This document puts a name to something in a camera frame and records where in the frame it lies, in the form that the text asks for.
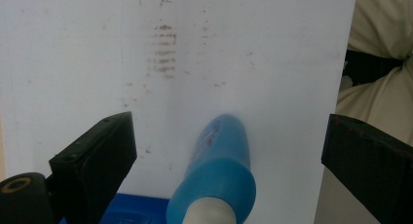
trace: black clamp jaw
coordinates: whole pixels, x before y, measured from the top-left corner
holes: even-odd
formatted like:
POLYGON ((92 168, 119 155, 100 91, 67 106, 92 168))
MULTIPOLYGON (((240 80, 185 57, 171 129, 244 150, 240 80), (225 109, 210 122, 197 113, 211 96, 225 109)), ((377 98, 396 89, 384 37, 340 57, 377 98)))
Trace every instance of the black clamp jaw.
POLYGON ((98 223, 136 160, 131 112, 107 117, 49 160, 52 175, 0 183, 0 223, 98 223))
POLYGON ((330 115, 321 162, 380 223, 413 223, 411 146, 360 120, 330 115))

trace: white surface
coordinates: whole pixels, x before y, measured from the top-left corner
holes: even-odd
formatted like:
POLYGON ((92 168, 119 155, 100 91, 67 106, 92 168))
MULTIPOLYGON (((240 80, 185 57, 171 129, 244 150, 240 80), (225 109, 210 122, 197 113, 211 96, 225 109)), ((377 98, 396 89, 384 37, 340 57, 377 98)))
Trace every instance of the white surface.
POLYGON ((248 223, 313 222, 355 0, 1 1, 8 176, 49 175, 131 110, 138 159, 120 191, 169 197, 202 128, 233 113, 257 182, 248 223))

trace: black strap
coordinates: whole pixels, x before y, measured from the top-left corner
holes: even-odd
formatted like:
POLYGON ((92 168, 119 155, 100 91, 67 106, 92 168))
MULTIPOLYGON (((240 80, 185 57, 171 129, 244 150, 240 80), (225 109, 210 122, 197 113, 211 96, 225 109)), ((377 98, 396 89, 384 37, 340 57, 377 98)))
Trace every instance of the black strap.
POLYGON ((383 58, 360 52, 346 52, 346 68, 343 76, 350 76, 353 85, 372 83, 389 74, 395 67, 403 64, 403 60, 383 58))

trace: blue bottle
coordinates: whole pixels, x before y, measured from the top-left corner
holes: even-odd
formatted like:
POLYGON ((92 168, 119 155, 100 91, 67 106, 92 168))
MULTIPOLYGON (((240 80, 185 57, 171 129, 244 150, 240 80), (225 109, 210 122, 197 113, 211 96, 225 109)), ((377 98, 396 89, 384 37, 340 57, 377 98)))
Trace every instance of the blue bottle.
POLYGON ((167 222, 244 223, 255 193, 244 126, 221 115, 201 133, 192 163, 169 201, 167 222))

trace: beige fabric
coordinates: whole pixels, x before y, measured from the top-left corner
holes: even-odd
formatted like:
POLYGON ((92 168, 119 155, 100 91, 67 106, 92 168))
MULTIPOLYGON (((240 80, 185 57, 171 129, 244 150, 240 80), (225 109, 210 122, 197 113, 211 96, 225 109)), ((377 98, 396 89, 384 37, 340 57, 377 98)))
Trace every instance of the beige fabric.
POLYGON ((405 59, 413 50, 413 0, 356 0, 349 50, 405 59))
POLYGON ((360 119, 413 146, 413 57, 372 84, 339 93, 336 113, 360 119))

